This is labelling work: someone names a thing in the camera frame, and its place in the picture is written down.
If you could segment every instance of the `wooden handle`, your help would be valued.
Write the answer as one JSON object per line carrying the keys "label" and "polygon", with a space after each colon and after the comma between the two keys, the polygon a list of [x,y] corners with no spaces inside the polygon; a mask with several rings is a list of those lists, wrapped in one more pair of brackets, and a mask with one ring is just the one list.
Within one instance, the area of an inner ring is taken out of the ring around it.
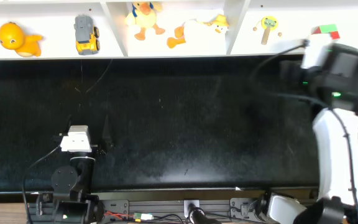
{"label": "wooden handle", "polygon": [[269,38],[269,34],[270,34],[270,27],[266,27],[264,35],[262,37],[262,45],[266,45],[267,44],[267,39]]}

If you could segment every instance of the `black tabletop surface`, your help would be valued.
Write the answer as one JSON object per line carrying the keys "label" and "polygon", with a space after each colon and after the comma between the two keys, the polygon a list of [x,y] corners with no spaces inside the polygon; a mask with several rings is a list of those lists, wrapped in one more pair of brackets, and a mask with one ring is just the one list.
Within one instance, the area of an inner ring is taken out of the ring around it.
{"label": "black tabletop surface", "polygon": [[[58,145],[69,115],[93,142],[109,116],[115,148],[96,158],[95,192],[318,186],[309,106],[249,91],[256,84],[247,75],[265,58],[113,60],[88,93],[110,60],[0,62],[0,192],[21,190],[24,170]],[[259,85],[292,91],[278,61],[261,70]],[[70,156],[34,167],[28,190],[50,189]]]}

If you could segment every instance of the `wooden floor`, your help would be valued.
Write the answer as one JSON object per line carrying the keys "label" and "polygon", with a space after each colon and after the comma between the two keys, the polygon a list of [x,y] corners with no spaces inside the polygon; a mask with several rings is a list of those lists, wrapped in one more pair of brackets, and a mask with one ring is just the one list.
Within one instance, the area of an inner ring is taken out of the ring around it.
{"label": "wooden floor", "polygon": [[[307,190],[290,190],[290,191],[294,191],[295,195],[298,196],[302,196],[302,195],[306,195],[308,193]],[[245,197],[243,196],[244,194],[246,194],[245,192],[235,192],[236,196],[235,197]],[[130,195],[123,195],[123,194],[117,194],[120,195],[119,197],[127,197],[128,199],[131,198]],[[0,224],[5,224],[5,223],[10,223],[10,224],[24,224],[26,223],[27,219],[25,216],[25,210],[24,210],[24,204],[23,203],[0,203]]]}

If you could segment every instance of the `green led indicator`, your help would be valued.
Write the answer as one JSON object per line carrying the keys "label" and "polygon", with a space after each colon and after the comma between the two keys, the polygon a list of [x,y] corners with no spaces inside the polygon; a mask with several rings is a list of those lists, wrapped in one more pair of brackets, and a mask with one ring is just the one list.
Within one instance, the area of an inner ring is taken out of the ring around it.
{"label": "green led indicator", "polygon": [[333,97],[340,97],[342,94],[340,92],[333,92]]}

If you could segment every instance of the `toy wheel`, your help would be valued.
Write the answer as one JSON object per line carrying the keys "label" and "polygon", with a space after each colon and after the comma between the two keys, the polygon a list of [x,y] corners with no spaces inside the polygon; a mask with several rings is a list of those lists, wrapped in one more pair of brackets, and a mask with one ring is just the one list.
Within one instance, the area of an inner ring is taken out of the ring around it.
{"label": "toy wheel", "polygon": [[99,29],[97,27],[93,27],[93,31],[94,31],[94,36],[96,38],[99,38]]}
{"label": "toy wheel", "polygon": [[100,50],[100,43],[99,43],[99,40],[96,40],[96,50]]}

